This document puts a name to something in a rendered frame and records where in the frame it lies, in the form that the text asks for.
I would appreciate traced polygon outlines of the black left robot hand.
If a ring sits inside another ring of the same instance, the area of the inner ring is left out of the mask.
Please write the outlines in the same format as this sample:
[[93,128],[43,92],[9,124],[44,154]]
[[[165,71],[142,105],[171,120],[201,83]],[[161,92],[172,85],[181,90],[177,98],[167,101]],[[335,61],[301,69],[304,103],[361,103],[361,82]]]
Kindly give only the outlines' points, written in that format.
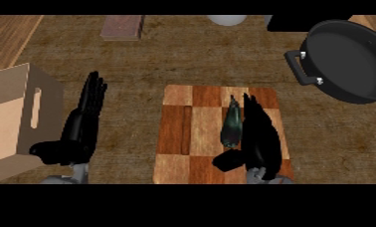
[[99,72],[90,73],[84,83],[77,108],[71,111],[60,139],[43,141],[29,148],[44,164],[72,165],[88,163],[96,151],[99,119],[108,84]]

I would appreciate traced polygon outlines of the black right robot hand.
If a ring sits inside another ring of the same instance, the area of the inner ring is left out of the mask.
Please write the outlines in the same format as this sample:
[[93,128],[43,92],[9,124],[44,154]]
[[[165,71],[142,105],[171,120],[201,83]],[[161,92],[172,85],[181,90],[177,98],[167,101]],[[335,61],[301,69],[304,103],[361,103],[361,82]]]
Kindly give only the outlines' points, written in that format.
[[282,165],[282,149],[279,133],[271,123],[255,96],[248,94],[243,97],[243,108],[240,108],[242,137],[236,148],[227,148],[214,159],[211,164],[229,172],[245,166],[265,168],[268,177],[274,176]]

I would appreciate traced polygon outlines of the dark green eggplant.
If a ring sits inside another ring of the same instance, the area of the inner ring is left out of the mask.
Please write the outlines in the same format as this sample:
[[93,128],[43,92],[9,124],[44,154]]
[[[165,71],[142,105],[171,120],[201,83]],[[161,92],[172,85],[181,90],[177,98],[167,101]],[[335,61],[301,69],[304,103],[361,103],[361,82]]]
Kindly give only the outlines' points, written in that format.
[[220,131],[220,142],[224,147],[236,148],[242,137],[240,107],[234,97],[230,97],[229,108]]

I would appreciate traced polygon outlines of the checkered wooden cutting board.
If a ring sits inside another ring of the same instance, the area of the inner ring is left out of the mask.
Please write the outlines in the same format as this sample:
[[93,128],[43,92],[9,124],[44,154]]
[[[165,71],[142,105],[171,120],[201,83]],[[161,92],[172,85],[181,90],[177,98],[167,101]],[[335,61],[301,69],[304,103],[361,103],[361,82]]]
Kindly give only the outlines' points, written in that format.
[[255,96],[279,133],[279,174],[293,178],[276,90],[215,86],[167,85],[156,147],[155,184],[245,184],[245,167],[229,172],[211,164],[226,151],[220,131],[230,98],[243,106],[242,95]]

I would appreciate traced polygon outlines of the reddish brown wooden block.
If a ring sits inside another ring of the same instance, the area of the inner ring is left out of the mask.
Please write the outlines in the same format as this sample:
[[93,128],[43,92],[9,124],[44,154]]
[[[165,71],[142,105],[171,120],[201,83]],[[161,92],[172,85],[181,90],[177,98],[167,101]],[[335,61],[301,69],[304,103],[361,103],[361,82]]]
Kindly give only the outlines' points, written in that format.
[[143,24],[144,15],[109,15],[100,36],[105,41],[139,41]]

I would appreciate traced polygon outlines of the black flat appliance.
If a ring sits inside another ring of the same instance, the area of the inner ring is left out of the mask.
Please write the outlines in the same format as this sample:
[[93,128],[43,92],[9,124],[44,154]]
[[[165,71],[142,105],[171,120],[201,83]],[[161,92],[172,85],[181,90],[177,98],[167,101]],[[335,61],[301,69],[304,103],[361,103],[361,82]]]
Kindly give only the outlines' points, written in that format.
[[268,32],[308,32],[311,27],[326,20],[348,20],[351,14],[265,15],[264,24]]

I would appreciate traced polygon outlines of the pale grey round object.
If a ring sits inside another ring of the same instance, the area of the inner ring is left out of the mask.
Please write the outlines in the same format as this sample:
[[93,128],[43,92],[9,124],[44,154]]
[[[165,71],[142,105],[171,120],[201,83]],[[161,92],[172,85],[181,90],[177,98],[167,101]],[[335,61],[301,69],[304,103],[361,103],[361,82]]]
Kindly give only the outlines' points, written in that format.
[[246,18],[245,15],[208,15],[209,21],[220,26],[234,26],[240,24]]

